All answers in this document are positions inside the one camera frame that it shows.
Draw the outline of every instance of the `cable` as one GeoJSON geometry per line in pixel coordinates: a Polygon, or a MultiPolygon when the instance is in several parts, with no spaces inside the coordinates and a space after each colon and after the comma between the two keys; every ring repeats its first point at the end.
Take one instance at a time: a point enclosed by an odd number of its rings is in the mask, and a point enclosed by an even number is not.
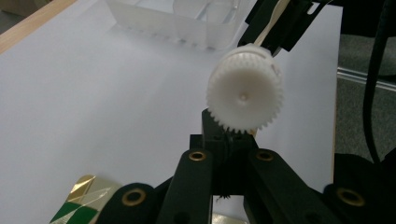
{"type": "Polygon", "coordinates": [[[366,88],[363,100],[363,129],[366,137],[366,144],[369,148],[374,164],[380,164],[380,159],[375,147],[372,127],[372,107],[375,95],[375,85],[378,80],[378,72],[384,55],[385,46],[388,40],[388,30],[390,29],[390,13],[394,9],[395,0],[386,0],[379,19],[378,29],[375,36],[375,43],[369,64],[366,88]]]}

